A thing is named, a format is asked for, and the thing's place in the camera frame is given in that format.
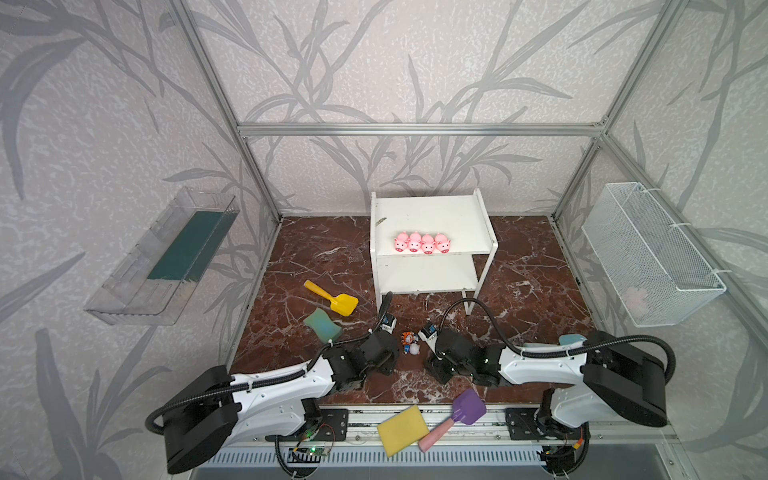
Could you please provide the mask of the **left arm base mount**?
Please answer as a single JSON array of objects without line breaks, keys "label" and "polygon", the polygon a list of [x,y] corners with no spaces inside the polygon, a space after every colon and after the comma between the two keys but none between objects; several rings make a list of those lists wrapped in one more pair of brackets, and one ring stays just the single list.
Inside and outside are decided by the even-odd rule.
[{"label": "left arm base mount", "polygon": [[350,410],[320,408],[308,417],[300,435],[301,440],[338,442],[347,437]]}]

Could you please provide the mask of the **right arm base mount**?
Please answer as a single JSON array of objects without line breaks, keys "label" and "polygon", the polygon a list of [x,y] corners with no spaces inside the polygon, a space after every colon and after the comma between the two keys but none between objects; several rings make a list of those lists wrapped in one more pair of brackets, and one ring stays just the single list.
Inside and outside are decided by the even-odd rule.
[{"label": "right arm base mount", "polygon": [[510,407],[504,410],[504,420],[511,440],[566,441],[582,438],[580,428],[563,426],[549,417],[538,418],[537,407]]}]

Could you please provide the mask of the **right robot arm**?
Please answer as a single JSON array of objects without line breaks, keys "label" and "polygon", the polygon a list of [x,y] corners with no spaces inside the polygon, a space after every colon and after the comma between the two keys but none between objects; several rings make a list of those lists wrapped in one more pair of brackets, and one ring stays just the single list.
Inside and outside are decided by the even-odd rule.
[{"label": "right robot arm", "polygon": [[658,337],[593,330],[557,345],[503,339],[481,347],[443,322],[427,323],[419,337],[431,350],[426,369],[441,384],[464,376],[487,388],[547,385],[536,417],[544,428],[575,430],[614,417],[652,428],[668,423],[676,356]]}]

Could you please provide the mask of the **pink pig toy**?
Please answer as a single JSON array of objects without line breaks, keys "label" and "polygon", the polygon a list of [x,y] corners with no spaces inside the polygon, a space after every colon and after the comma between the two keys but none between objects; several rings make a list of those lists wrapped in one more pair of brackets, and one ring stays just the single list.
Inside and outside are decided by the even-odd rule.
[{"label": "pink pig toy", "polygon": [[429,234],[423,235],[420,242],[420,250],[426,255],[433,254],[435,251],[435,239]]},{"label": "pink pig toy", "polygon": [[394,249],[396,252],[404,252],[409,248],[409,234],[401,232],[394,239]]},{"label": "pink pig toy", "polygon": [[435,248],[443,254],[447,254],[451,249],[451,240],[444,234],[437,234],[434,237]]},{"label": "pink pig toy", "polygon": [[422,236],[418,232],[413,232],[408,238],[408,250],[412,253],[420,252],[422,248]]}]

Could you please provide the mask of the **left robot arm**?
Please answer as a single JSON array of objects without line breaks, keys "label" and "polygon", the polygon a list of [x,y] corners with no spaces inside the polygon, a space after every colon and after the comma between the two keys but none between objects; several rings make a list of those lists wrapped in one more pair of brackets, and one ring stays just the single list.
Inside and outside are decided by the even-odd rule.
[{"label": "left robot arm", "polygon": [[359,390],[374,373],[392,374],[400,349],[392,298],[382,296],[375,327],[358,338],[328,342],[309,361],[267,372],[214,366],[150,413],[145,427],[164,439],[168,474],[190,471],[236,442],[318,427],[319,399]]}]

